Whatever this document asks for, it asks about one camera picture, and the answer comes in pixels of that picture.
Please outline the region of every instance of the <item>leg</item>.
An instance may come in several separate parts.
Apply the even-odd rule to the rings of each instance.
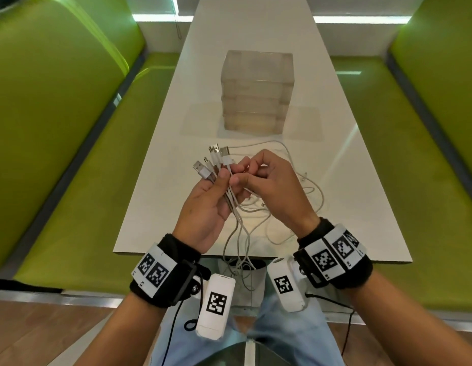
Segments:
[[[341,353],[315,298],[301,312],[286,312],[267,281],[260,313],[248,338],[295,366],[344,366]]]
[[[234,330],[232,319],[227,321],[224,337],[213,341],[197,336],[196,331],[186,331],[184,324],[196,319],[200,302],[194,299],[186,300],[178,312],[173,328],[172,342],[168,350],[165,366],[193,366],[214,353],[236,343],[244,342],[246,337]],[[161,366],[167,349],[168,337],[172,328],[173,317],[179,304],[169,308],[160,326],[160,335],[154,345],[150,366]]]

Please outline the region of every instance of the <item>left hand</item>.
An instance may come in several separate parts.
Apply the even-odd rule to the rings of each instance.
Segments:
[[[244,172],[249,163],[250,159],[245,157],[239,164],[232,164],[231,171]],[[224,222],[231,214],[224,199],[224,194],[229,187],[229,178],[229,171],[222,168],[214,185],[209,180],[200,180],[183,204],[173,230],[173,236],[202,254],[214,245]],[[241,186],[233,187],[233,192],[239,203],[251,195]]]

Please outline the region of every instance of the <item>right hand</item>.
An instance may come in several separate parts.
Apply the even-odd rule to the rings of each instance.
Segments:
[[[233,175],[229,184],[246,187],[261,196],[270,213],[299,239],[320,222],[290,162],[267,149],[250,160],[247,172]]]

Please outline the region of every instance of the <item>clear storage box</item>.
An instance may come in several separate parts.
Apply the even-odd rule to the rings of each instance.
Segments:
[[[221,74],[227,130],[281,134],[294,89],[294,57],[229,50]]]

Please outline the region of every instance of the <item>wrist-mounted device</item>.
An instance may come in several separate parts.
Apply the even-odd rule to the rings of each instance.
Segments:
[[[321,218],[318,227],[298,242],[294,258],[316,288],[328,283],[337,289],[359,287],[373,271],[366,248],[341,224]]]
[[[200,280],[210,278],[210,270],[198,264],[201,254],[172,234],[154,244],[132,272],[129,289],[159,308],[174,306],[200,291]]]

